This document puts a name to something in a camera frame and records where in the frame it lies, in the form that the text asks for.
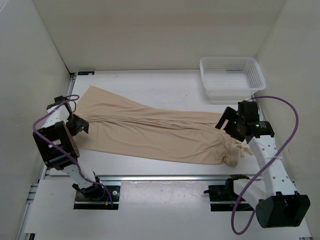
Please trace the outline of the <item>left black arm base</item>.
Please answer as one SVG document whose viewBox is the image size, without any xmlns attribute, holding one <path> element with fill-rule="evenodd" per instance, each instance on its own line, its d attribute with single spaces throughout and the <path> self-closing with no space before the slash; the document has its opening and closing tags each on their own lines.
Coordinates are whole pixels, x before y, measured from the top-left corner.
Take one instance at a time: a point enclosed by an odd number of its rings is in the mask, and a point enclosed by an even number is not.
<svg viewBox="0 0 320 240">
<path fill-rule="evenodd" d="M 106 185 L 109 192 L 100 185 L 94 184 L 87 188 L 80 189 L 77 184 L 73 184 L 76 194 L 73 208 L 75 210 L 118 210 L 121 195 L 120 185 Z"/>
</svg>

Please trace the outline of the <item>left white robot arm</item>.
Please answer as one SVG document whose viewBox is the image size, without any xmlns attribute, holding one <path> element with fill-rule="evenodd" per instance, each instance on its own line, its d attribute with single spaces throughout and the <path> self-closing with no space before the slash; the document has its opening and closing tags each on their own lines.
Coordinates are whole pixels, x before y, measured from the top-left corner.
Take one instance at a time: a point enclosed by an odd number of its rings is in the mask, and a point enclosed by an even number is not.
<svg viewBox="0 0 320 240">
<path fill-rule="evenodd" d="M 74 137 L 80 132 L 89 133 L 89 123 L 75 114 L 76 107 L 70 106 L 79 98 L 76 94 L 55 97 L 54 103 L 46 107 L 47 114 L 33 124 L 32 135 L 45 166 L 67 174 L 76 191 L 98 201 L 106 194 L 100 178 L 78 162 L 80 151 Z"/>
</svg>

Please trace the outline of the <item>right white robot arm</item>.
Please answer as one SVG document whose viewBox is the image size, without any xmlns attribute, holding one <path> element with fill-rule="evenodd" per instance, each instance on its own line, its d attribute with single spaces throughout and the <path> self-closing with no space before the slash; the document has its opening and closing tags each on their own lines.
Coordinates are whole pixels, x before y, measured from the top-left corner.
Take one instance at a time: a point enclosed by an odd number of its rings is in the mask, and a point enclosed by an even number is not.
<svg viewBox="0 0 320 240">
<path fill-rule="evenodd" d="M 235 200 L 231 220 L 235 220 L 240 202 L 245 201 L 262 228 L 300 226 L 311 205 L 310 199 L 300 194 L 290 180 L 279 158 L 283 149 L 276 147 L 271 124 L 260 119 L 258 104 L 241 101 L 238 109 L 227 107 L 215 127 L 233 139 L 246 142 L 259 166 L 253 177 L 232 175 L 225 181 L 223 193 Z"/>
</svg>

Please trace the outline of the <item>beige trousers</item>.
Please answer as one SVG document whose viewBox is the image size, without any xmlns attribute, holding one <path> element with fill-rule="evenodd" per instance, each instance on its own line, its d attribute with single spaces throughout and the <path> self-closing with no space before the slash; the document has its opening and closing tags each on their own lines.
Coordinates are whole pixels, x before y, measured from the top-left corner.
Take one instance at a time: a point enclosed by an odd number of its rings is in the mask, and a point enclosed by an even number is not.
<svg viewBox="0 0 320 240">
<path fill-rule="evenodd" d="M 216 129 L 221 114 L 150 107 L 91 86 L 76 105 L 89 124 L 75 137 L 81 149 L 160 161 L 235 167 L 252 154 L 243 141 Z"/>
</svg>

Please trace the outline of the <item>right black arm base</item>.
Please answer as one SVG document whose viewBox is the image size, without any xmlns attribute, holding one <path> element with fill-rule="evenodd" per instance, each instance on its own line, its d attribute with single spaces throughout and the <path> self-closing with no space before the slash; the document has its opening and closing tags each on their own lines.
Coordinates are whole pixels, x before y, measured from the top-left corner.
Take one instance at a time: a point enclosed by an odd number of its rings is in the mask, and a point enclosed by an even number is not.
<svg viewBox="0 0 320 240">
<path fill-rule="evenodd" d="M 249 180 L 247 175 L 230 175 L 224 184 L 209 185 L 203 193 L 209 195 L 211 212 L 232 212 L 238 195 L 234 192 L 234 181 Z"/>
</svg>

